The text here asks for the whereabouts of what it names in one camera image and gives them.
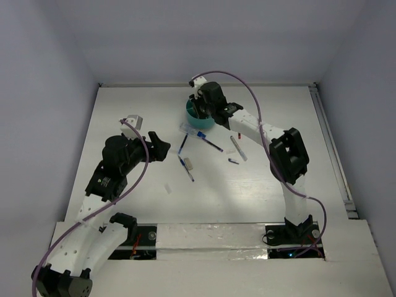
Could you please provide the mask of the purple dark gel pen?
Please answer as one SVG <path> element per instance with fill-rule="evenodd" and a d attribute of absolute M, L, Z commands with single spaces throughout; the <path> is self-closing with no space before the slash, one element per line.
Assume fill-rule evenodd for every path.
<path fill-rule="evenodd" d="M 207 140 L 206 138 L 201 138 L 206 144 L 210 145 L 211 147 L 215 148 L 216 150 L 218 150 L 219 152 L 223 152 L 223 149 L 220 148 L 219 146 L 215 145 L 214 143 L 212 143 L 211 141 Z"/>

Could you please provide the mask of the white marker pen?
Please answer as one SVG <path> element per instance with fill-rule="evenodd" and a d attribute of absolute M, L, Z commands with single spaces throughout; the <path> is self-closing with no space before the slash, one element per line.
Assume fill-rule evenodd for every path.
<path fill-rule="evenodd" d="M 248 158 L 247 158 L 246 154 L 241 150 L 241 147 L 237 143 L 236 139 L 233 136 L 230 136 L 230 140 L 233 143 L 233 145 L 235 146 L 235 149 L 238 151 L 238 153 L 241 156 L 241 158 L 243 159 L 243 161 L 247 161 Z"/>

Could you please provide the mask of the blue ballpoint pen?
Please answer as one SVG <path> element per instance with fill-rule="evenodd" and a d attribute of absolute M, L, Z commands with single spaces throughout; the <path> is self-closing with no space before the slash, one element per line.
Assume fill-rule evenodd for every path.
<path fill-rule="evenodd" d="M 194 182 L 195 180 L 194 180 L 192 174 L 190 173 L 190 171 L 188 170 L 187 165 L 185 164 L 184 160 L 183 160 L 180 156 L 178 156 L 178 159 L 179 159 L 179 162 L 181 163 L 182 167 L 183 167 L 184 170 L 186 171 L 187 175 L 189 176 L 189 179 L 190 179 L 192 182 Z"/>

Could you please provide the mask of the clear blue-capped marker pen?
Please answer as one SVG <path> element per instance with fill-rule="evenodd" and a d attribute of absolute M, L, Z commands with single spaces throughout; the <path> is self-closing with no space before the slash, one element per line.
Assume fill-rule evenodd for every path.
<path fill-rule="evenodd" d="M 194 128 L 194 127 L 190 126 L 189 124 L 182 123 L 179 126 L 179 129 L 180 129 L 180 131 L 188 134 L 191 137 L 203 138 L 203 139 L 206 138 L 206 135 L 202 131 L 198 130 L 198 128 Z"/>

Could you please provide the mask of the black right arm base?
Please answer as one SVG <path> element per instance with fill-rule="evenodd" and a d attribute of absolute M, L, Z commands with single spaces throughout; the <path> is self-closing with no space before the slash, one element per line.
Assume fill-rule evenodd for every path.
<path fill-rule="evenodd" d="M 287 219 L 284 223 L 267 225 L 262 242 L 267 245 L 269 259 L 325 259 L 319 226 L 312 215 L 299 224 L 293 225 Z"/>

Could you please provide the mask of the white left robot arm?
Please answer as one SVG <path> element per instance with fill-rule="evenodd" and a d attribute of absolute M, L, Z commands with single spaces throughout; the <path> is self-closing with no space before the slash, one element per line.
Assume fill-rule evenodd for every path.
<path fill-rule="evenodd" d="M 132 189 L 127 175 L 139 164 L 163 161 L 171 145 L 150 131 L 106 139 L 102 159 L 85 189 L 75 223 L 32 272 L 33 296 L 88 296 L 93 276 L 121 244 L 137 240 L 137 220 L 112 208 Z"/>

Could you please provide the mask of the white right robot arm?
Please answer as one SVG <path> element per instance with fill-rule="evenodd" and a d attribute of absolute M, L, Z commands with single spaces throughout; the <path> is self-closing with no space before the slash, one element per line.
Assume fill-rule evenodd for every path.
<path fill-rule="evenodd" d="M 269 154 L 270 170 L 282 185 L 285 200 L 285 236 L 298 243 L 307 236 L 309 219 L 305 201 L 305 174 L 309 157 L 299 130 L 275 127 L 247 112 L 237 103 L 227 102 L 220 84 L 200 76 L 189 82 L 189 99 L 199 118 L 211 117 L 216 124 L 237 132 L 261 145 Z"/>

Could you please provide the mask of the white eraser with sleeve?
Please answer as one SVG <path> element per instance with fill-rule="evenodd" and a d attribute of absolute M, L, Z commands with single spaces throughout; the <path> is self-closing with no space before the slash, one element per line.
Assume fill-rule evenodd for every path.
<path fill-rule="evenodd" d="M 193 169 L 193 165 L 192 165 L 190 159 L 189 158 L 184 158 L 183 160 L 184 160 L 184 163 L 186 165 L 186 168 L 188 170 L 192 170 Z"/>

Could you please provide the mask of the blue gel pen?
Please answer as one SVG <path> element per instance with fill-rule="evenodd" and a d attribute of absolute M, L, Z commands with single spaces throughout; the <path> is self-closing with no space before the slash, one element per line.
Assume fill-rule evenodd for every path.
<path fill-rule="evenodd" d="M 185 146 L 185 143 L 186 143 L 186 141 L 187 141 L 188 136 L 189 136 L 189 134 L 186 133 L 185 136 L 184 136 L 184 139 L 183 139 L 183 141 L 182 141 L 182 143 L 181 143 L 181 145 L 180 145 L 180 147 L 179 147 L 179 149 L 178 149 L 178 155 L 181 154 L 182 149 L 183 149 L 184 146 Z"/>

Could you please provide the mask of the teal round desk organizer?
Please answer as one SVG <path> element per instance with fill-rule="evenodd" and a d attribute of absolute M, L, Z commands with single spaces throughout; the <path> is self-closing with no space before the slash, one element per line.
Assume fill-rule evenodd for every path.
<path fill-rule="evenodd" d="M 215 121 L 212 118 L 198 118 L 190 98 L 186 103 L 186 118 L 190 126 L 198 129 L 211 129 L 215 125 Z"/>

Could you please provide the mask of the clear plastic cap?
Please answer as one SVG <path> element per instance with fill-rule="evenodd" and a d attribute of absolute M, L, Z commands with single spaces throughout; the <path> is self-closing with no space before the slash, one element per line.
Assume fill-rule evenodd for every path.
<path fill-rule="evenodd" d="M 171 193 L 172 193 L 172 189 L 171 189 L 171 187 L 170 187 L 169 184 L 165 184 L 165 189 L 166 189 L 166 191 L 167 191 L 168 194 L 171 194 Z"/>

